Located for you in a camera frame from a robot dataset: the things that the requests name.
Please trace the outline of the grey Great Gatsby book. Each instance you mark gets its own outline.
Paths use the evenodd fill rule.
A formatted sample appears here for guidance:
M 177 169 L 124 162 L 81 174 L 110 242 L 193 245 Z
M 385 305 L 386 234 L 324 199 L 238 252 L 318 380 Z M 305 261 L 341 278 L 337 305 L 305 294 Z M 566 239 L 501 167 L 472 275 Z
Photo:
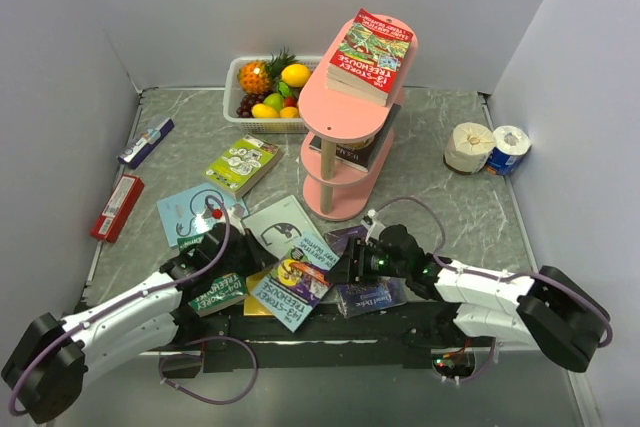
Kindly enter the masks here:
M 276 258 L 283 257 L 305 233 L 321 234 L 294 195 L 289 195 L 243 220 L 258 243 Z

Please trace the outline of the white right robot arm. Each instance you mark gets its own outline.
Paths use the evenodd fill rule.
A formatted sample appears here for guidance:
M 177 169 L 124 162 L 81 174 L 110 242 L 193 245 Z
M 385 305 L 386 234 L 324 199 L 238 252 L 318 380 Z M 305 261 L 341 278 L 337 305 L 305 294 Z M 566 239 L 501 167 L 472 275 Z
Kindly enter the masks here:
M 443 304 L 436 334 L 448 345 L 484 337 L 534 346 L 581 373 L 612 340 L 608 312 L 555 267 L 525 275 L 469 266 L 425 251 L 402 224 L 341 229 L 325 238 L 339 257 L 331 283 L 402 280 L 416 297 Z

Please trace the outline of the purple shrink-wrapped Robinson Crusoe book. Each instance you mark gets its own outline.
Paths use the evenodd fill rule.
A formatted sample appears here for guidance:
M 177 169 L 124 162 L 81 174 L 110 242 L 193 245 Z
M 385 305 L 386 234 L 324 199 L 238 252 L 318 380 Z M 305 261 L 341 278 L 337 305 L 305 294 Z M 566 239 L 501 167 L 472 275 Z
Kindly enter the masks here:
M 361 225 L 329 231 L 323 235 L 327 245 L 340 256 L 351 237 L 365 238 Z M 383 277 L 373 283 L 335 284 L 336 303 L 345 318 L 352 318 L 407 303 L 404 284 L 398 278 Z

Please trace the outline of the blue 143-Storey Treehouse book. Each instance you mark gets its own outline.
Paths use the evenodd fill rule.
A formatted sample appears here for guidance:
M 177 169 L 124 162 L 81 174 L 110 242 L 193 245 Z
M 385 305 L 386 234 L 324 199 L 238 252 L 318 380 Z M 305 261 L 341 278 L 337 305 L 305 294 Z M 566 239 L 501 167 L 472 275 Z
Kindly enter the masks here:
M 294 333 L 329 292 L 328 273 L 338 262 L 326 243 L 310 232 L 292 246 L 251 290 L 257 302 Z

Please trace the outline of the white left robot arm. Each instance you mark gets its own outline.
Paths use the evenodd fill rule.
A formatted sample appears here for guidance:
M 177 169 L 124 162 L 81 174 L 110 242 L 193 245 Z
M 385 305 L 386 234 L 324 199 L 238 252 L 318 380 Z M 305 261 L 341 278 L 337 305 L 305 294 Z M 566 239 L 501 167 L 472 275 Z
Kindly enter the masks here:
M 275 260 L 250 230 L 221 223 L 111 300 L 62 319 L 50 313 L 34 319 L 1 371 L 11 389 L 10 413 L 47 423 L 84 387 L 137 355 L 191 346 L 198 336 L 191 301 L 227 274 L 245 278 Z

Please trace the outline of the red 13-Storey Treehouse book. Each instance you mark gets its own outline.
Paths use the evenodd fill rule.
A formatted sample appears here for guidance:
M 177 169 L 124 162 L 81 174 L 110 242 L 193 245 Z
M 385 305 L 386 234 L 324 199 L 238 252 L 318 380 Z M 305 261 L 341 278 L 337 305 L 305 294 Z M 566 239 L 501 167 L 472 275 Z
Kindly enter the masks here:
M 329 59 L 327 78 L 389 99 L 413 40 L 412 30 L 360 9 Z

